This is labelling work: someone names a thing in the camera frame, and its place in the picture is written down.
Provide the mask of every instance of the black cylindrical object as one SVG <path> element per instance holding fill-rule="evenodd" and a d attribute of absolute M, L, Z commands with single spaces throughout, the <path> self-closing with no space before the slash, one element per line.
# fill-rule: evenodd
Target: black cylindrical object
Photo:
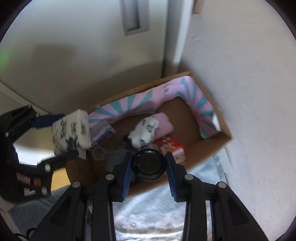
<path fill-rule="evenodd" d="M 134 154 L 131 168 L 140 179 L 152 181 L 164 174 L 166 160 L 157 145 L 146 143 L 140 146 Z"/>

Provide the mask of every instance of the red and white package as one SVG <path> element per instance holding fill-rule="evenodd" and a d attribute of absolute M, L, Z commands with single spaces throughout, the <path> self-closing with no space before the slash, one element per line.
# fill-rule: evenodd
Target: red and white package
<path fill-rule="evenodd" d="M 176 163 L 182 163 L 185 161 L 184 147 L 170 136 L 166 136 L 154 141 L 154 144 L 159 146 L 163 155 L 167 152 L 171 152 L 175 158 Z"/>

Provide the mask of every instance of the screw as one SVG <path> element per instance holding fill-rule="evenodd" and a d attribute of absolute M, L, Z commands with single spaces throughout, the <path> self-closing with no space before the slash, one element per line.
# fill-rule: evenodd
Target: screw
<path fill-rule="evenodd" d="M 80 187 L 80 182 L 73 182 L 72 187 L 74 187 L 74 188 Z"/>
<path fill-rule="evenodd" d="M 46 163 L 44 167 L 46 172 L 50 172 L 50 165 L 48 163 Z"/>
<path fill-rule="evenodd" d="M 220 187 L 220 188 L 226 188 L 226 183 L 225 182 L 219 182 L 218 183 L 218 186 Z"/>
<path fill-rule="evenodd" d="M 43 196 L 46 196 L 47 195 L 47 189 L 46 189 L 46 187 L 42 187 L 41 188 L 41 192 L 42 192 Z"/>
<path fill-rule="evenodd" d="M 107 176 L 106 176 L 106 179 L 107 180 L 112 180 L 114 178 L 114 175 L 113 174 L 108 174 Z"/>
<path fill-rule="evenodd" d="M 191 174 L 186 174 L 185 175 L 185 179 L 186 180 L 192 180 L 193 179 L 193 176 Z"/>

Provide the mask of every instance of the white patterned box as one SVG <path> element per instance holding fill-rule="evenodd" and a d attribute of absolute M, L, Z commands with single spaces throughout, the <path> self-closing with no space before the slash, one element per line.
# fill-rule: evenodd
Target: white patterned box
<path fill-rule="evenodd" d="M 52 124 L 54 154 L 91 147 L 87 112 L 76 110 Z"/>

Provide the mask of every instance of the green light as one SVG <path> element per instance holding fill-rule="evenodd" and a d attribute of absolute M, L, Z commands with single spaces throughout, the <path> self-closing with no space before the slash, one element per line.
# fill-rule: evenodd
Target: green light
<path fill-rule="evenodd" d="M 5 67 L 9 62 L 10 53 L 0 50 L 0 68 Z"/>

